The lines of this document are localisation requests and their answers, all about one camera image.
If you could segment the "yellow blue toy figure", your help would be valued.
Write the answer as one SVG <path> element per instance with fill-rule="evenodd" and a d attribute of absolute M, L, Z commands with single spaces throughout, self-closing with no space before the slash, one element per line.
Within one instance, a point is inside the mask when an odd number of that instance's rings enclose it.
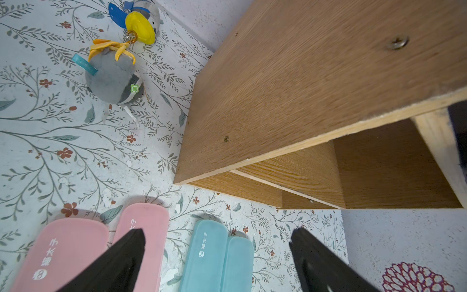
<path fill-rule="evenodd" d="M 122 8 L 109 3 L 110 18 L 121 28 L 136 34 L 136 40 L 153 45 L 159 32 L 160 13 L 154 1 L 125 1 Z"/>

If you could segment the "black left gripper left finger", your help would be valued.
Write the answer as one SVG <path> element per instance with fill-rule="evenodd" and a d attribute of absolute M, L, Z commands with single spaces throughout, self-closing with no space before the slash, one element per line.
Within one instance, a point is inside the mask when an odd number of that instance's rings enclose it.
<path fill-rule="evenodd" d="M 132 229 L 90 266 L 59 290 L 61 292 L 132 292 L 145 253 L 145 234 Z"/>

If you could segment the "grey plush toy keychain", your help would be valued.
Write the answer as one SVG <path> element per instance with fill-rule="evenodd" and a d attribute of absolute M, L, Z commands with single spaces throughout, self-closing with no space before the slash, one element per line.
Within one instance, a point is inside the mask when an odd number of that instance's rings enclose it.
<path fill-rule="evenodd" d="M 144 82 L 129 47 L 129 43 L 97 39 L 87 59 L 77 54 L 72 58 L 85 70 L 87 89 L 106 103 L 124 106 L 144 94 Z"/>

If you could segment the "pink pencil case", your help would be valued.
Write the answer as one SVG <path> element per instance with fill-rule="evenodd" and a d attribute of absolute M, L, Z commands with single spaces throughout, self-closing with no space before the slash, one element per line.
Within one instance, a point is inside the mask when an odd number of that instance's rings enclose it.
<path fill-rule="evenodd" d="M 53 221 L 36 238 L 10 290 L 59 290 L 105 252 L 108 239 L 108 228 L 98 221 Z"/>
<path fill-rule="evenodd" d="M 149 203 L 131 204 L 120 216 L 114 243 L 131 229 L 142 229 L 145 235 L 145 253 L 135 284 L 136 292 L 159 290 L 169 218 L 166 208 Z"/>

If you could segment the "teal pencil case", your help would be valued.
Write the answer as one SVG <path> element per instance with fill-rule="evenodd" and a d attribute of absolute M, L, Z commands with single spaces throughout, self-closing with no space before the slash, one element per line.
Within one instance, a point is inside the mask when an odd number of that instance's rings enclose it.
<path fill-rule="evenodd" d="M 200 220 L 193 229 L 180 292 L 218 292 L 225 262 L 228 232 L 214 220 Z"/>
<path fill-rule="evenodd" d="M 221 292 L 251 292 L 254 247 L 243 237 L 228 237 Z"/>

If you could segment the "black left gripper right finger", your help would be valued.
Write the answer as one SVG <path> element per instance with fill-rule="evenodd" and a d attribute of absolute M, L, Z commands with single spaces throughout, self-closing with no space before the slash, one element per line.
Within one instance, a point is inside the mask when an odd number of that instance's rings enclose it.
<path fill-rule="evenodd" d="M 304 228 L 292 232 L 289 247 L 304 292 L 378 291 Z"/>

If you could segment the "wooden three-tier shelf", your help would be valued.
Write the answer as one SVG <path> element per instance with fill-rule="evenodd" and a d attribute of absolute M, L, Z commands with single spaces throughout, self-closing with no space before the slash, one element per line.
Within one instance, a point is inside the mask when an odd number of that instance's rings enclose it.
<path fill-rule="evenodd" d="M 280 209 L 465 208 L 465 1 L 255 1 L 195 81 L 175 184 Z"/>

